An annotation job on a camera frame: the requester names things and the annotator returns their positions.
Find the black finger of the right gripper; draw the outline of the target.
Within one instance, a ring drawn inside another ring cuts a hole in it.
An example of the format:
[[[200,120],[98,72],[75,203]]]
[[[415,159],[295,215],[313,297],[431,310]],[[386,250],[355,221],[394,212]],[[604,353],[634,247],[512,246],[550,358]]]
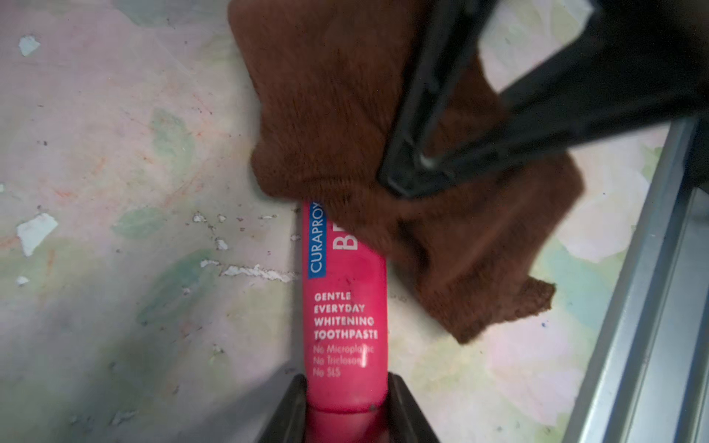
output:
[[[575,41],[501,93],[508,117],[432,157],[428,140],[472,60],[492,1],[432,11],[379,171],[404,199],[708,109],[705,1],[596,1]]]

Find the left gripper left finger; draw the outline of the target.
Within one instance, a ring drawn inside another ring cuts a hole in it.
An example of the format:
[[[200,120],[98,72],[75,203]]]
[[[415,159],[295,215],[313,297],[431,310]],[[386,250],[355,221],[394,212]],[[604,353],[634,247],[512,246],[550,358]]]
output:
[[[258,443],[303,443],[306,435],[306,377],[293,377]]]

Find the red toothpaste tube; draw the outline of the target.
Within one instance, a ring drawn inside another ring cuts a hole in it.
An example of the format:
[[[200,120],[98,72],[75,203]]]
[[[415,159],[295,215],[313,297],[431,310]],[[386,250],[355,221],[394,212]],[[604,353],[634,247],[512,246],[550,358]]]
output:
[[[374,442],[386,429],[386,261],[312,202],[302,264],[306,441]]]

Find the brown cloth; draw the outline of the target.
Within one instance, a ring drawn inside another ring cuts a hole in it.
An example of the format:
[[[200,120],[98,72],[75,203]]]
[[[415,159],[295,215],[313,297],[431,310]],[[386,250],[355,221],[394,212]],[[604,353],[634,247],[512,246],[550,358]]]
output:
[[[260,189],[316,201],[395,265],[459,343],[549,310],[530,274],[583,194],[568,153],[397,199],[382,163],[429,1],[234,1],[228,22],[261,103],[251,156]]]

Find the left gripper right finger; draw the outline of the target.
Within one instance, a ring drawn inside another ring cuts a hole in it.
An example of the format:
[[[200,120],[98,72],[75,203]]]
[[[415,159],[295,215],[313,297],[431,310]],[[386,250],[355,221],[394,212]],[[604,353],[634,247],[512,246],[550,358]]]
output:
[[[391,443],[439,443],[404,379],[388,375],[388,428]]]

